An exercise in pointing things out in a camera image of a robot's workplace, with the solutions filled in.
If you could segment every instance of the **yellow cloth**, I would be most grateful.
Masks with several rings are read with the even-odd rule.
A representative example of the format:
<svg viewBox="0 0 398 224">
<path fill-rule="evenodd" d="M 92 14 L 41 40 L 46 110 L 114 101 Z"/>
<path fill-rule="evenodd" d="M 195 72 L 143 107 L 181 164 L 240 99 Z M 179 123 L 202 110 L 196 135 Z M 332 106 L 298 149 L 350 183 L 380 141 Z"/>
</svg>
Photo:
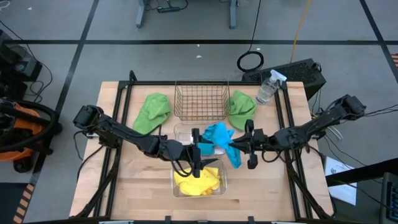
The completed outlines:
<svg viewBox="0 0 398 224">
<path fill-rule="evenodd" d="M 174 180 L 183 194 L 191 196 L 211 195 L 220 187 L 218 168 L 215 167 L 205 167 L 200 171 L 199 178 L 195 178 L 193 175 L 182 177 L 174 171 Z"/>
</svg>

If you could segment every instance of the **gray concrete floor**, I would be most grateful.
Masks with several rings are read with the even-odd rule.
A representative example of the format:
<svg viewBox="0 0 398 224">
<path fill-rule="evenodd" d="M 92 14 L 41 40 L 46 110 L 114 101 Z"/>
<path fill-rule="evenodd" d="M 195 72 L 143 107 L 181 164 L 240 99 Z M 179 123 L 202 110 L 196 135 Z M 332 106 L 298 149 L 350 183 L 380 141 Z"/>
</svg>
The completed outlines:
<svg viewBox="0 0 398 224">
<path fill-rule="evenodd" d="M 258 0 L 240 0 L 238 26 L 228 28 L 228 4 L 217 0 L 189 0 L 186 10 L 158 14 L 146 13 L 144 26 L 134 25 L 137 1 L 100 0 L 88 32 L 88 40 L 154 39 L 250 39 L 256 19 Z M 93 0 L 13 0 L 0 12 L 0 20 L 24 39 L 78 40 L 81 37 Z M 256 39 L 292 40 L 307 0 L 263 1 Z M 395 0 L 366 0 L 385 40 L 398 40 L 398 9 Z M 300 40 L 377 40 L 359 1 L 314 0 L 300 31 Z M 30 45 L 36 57 L 54 75 L 43 92 L 43 104 L 55 109 L 77 45 Z M 64 219 L 69 215 L 76 186 L 77 158 L 72 135 L 72 119 L 82 105 L 95 104 L 101 82 L 127 79 L 134 70 L 139 80 L 176 80 L 182 78 L 227 78 L 240 80 L 237 58 L 248 45 L 85 45 L 60 116 L 63 133 L 52 141 L 54 154 L 44 162 L 25 222 Z M 264 68 L 287 63 L 291 45 L 255 45 L 264 54 Z M 398 46 L 389 46 L 398 53 Z M 356 95 L 368 110 L 398 102 L 397 82 L 378 45 L 298 45 L 295 60 L 313 58 L 320 62 L 327 84 L 322 88 L 320 105 L 326 107 L 343 94 Z M 255 59 L 244 63 L 249 67 Z M 39 80 L 49 80 L 43 70 Z M 309 101 L 312 106 L 314 98 Z M 398 114 L 363 118 L 338 127 L 344 136 L 337 143 L 342 151 L 365 164 L 397 157 L 395 133 Z M 78 139 L 81 153 L 86 141 Z M 319 141 L 324 154 L 335 157 L 327 144 Z M 351 158 L 332 150 L 347 164 L 360 167 Z M 28 182 L 31 173 L 17 174 L 12 164 L 1 163 L 1 182 Z M 380 197 L 375 182 L 359 184 L 372 196 Z M 376 223 L 379 205 L 358 192 L 357 206 L 337 202 L 339 216 Z"/>
</svg>

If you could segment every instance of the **black floor stripe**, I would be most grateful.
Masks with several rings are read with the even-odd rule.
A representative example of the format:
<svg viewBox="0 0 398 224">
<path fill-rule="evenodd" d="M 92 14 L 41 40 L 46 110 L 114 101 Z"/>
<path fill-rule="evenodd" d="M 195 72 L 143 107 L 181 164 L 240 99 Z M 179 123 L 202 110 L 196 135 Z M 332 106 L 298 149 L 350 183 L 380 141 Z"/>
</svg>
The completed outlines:
<svg viewBox="0 0 398 224">
<path fill-rule="evenodd" d="M 379 28 L 377 27 L 376 21 L 374 21 L 371 11 L 369 10 L 368 5 L 366 4 L 366 1 L 365 0 L 359 0 L 359 1 L 362 5 L 362 8 L 363 8 L 365 14 L 366 14 L 366 17 L 369 20 L 369 23 L 373 29 L 373 32 L 377 37 L 377 40 L 380 42 L 380 47 L 384 53 L 384 56 L 386 57 L 386 60 L 390 66 L 390 69 L 391 69 L 392 73 L 394 74 L 396 81 L 398 82 L 398 70 L 397 70 L 397 67 L 396 67 L 392 57 L 391 57 L 391 53 L 388 50 L 387 43 L 384 41 L 383 36 L 381 35 Z"/>
<path fill-rule="evenodd" d="M 79 62 L 79 58 L 81 55 L 81 51 L 83 50 L 83 46 L 85 44 L 85 40 L 88 35 L 88 31 L 90 29 L 91 23 L 93 22 L 94 14 L 97 9 L 98 2 L 99 2 L 99 0 L 94 0 L 93 5 L 91 6 L 91 10 L 90 10 L 90 13 L 88 14 L 85 28 L 83 29 L 83 33 L 81 34 L 80 41 L 77 46 L 75 55 L 73 56 L 72 62 L 70 64 L 68 75 L 65 79 L 65 83 L 63 84 L 60 98 L 58 99 L 57 107 L 55 108 L 55 112 L 57 112 L 58 114 L 61 114 L 63 104 L 65 103 L 65 100 L 67 98 L 68 90 L 69 90 L 70 84 L 72 82 L 72 78 L 75 74 L 76 67 L 77 67 L 77 64 Z"/>
<path fill-rule="evenodd" d="M 157 44 L 250 44 L 251 40 L 5 40 L 8 44 L 95 44 L 95 45 L 157 45 Z M 254 40 L 254 44 L 292 45 L 293 40 Z M 387 40 L 398 45 L 398 40 Z M 379 40 L 298 40 L 297 45 L 379 45 Z"/>
</svg>

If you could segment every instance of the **white spray nozzle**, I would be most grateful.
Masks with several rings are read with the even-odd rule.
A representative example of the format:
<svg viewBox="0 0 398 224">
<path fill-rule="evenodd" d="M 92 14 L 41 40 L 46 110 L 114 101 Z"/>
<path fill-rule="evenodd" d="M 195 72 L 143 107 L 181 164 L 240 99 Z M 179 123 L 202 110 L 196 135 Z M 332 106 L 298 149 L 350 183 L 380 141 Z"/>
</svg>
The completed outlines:
<svg viewBox="0 0 398 224">
<path fill-rule="evenodd" d="M 276 82 L 277 80 L 280 80 L 280 84 L 282 85 L 282 83 L 284 81 L 286 81 L 286 76 L 282 75 L 281 73 L 275 71 L 275 70 L 271 70 L 271 77 L 269 78 L 269 80 L 271 82 Z"/>
</svg>

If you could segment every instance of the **orange machine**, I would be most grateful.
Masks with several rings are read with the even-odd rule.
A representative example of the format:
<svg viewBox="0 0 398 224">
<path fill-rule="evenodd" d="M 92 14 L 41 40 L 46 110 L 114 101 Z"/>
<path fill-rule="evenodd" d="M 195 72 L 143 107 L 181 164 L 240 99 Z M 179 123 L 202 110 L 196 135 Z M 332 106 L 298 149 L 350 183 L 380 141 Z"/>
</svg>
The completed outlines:
<svg viewBox="0 0 398 224">
<path fill-rule="evenodd" d="M 50 121 L 42 119 L 36 110 L 50 116 Z M 44 139 L 59 133 L 60 124 L 50 108 L 28 101 L 0 99 L 0 161 L 14 161 L 17 172 L 27 172 L 32 168 L 34 151 L 51 154 L 52 150 L 43 147 Z"/>
</svg>

